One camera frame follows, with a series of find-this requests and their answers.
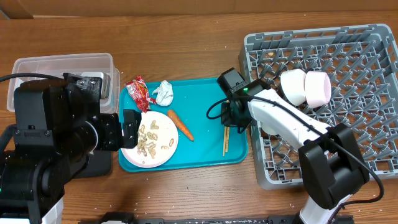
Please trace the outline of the wooden chopstick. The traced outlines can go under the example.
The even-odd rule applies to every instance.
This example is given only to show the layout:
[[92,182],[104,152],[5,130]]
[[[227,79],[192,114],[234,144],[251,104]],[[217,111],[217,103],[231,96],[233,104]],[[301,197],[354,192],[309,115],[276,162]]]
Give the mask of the wooden chopstick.
[[224,135],[223,135],[223,157],[225,156],[226,153],[226,147],[227,147],[227,130],[228,127],[224,127]]
[[229,132],[230,132],[230,127],[229,126],[227,126],[228,127],[228,130],[227,130],[227,147],[226,147],[226,153],[228,152],[228,148],[229,148]]

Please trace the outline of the pile of peanuts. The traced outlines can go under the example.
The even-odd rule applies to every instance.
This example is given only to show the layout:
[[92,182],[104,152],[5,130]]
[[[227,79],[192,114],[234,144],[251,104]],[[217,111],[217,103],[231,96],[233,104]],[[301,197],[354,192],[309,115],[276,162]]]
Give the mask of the pile of peanuts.
[[142,124],[138,130],[137,154],[142,154],[144,157],[150,156],[152,159],[156,158],[157,150],[169,150],[175,145],[175,139],[171,138],[168,144],[159,141],[159,135],[156,131],[160,130],[160,126],[156,120],[153,120],[148,126]]

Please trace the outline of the white plate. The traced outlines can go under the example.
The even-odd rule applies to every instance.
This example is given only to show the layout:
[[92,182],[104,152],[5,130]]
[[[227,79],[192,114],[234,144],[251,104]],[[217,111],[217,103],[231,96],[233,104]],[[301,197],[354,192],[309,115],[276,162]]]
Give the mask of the white plate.
[[141,115],[142,120],[140,126],[144,124],[146,126],[146,130],[148,130],[148,126],[151,122],[156,120],[157,124],[160,126],[160,130],[156,131],[159,135],[159,141],[168,144],[168,141],[171,138],[174,138],[175,145],[169,150],[158,149],[155,159],[152,159],[150,156],[144,157],[142,154],[138,155],[137,146],[133,149],[122,148],[121,153],[127,162],[134,166],[145,169],[158,167],[166,163],[176,151],[178,146],[178,130],[173,121],[168,116],[160,112],[148,111],[146,113],[141,113]]

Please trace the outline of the red snack wrapper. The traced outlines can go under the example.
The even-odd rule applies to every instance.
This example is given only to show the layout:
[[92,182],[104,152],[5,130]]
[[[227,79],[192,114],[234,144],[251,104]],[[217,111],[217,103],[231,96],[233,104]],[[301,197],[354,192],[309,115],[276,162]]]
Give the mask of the red snack wrapper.
[[150,104],[156,104],[155,99],[149,96],[148,87],[141,76],[126,83],[126,89],[130,97],[136,103],[139,110],[146,113],[150,110]]

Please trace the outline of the white tissue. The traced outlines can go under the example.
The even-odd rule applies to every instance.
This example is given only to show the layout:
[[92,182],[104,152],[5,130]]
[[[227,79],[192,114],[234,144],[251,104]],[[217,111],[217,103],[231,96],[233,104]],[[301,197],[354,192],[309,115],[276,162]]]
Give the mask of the white tissue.
[[162,81],[152,94],[156,95],[155,102],[160,106],[169,106],[174,99],[172,85],[167,80]]

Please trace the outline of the orange carrot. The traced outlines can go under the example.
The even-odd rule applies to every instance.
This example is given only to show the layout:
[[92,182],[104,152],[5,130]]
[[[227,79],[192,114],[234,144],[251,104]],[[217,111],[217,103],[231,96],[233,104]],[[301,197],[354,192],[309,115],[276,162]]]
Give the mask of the orange carrot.
[[186,135],[189,140],[194,141],[193,134],[190,132],[190,130],[187,128],[187,126],[182,122],[182,120],[179,118],[179,116],[176,114],[174,110],[168,110],[167,116],[173,121],[173,123],[176,125],[176,127],[184,134]]

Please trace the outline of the pink-rimmed white bowl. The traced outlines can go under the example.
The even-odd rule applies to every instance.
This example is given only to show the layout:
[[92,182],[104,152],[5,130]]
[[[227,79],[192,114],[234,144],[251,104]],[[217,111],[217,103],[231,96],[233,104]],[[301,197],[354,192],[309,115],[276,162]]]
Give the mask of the pink-rimmed white bowl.
[[311,108],[326,105],[330,101],[331,82],[326,72],[307,72],[304,89],[307,105]]

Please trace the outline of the white cup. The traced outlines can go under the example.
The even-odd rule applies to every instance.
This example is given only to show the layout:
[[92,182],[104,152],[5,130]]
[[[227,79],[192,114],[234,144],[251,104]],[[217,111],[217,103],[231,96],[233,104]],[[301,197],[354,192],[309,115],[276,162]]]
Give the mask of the white cup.
[[261,129],[268,135],[277,135],[277,133],[266,123],[261,123]]

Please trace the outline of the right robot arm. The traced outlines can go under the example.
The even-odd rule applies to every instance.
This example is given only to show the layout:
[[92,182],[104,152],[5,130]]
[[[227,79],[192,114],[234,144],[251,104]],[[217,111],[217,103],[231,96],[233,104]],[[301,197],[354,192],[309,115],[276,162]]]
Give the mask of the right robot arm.
[[334,223],[349,198],[369,182],[369,167],[352,130],[314,120],[280,98],[262,80],[241,77],[217,80],[226,95],[219,117],[239,132],[257,121],[264,132],[279,135],[298,151],[302,179],[309,198],[295,223]]

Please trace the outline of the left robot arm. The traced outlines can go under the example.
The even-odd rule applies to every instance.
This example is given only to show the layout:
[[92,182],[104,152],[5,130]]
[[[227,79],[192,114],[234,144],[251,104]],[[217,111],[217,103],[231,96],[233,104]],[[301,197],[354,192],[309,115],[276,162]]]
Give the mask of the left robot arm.
[[1,222],[60,223],[65,185],[91,152],[134,148],[142,116],[102,113],[98,77],[24,77],[14,92],[16,123],[1,134]]

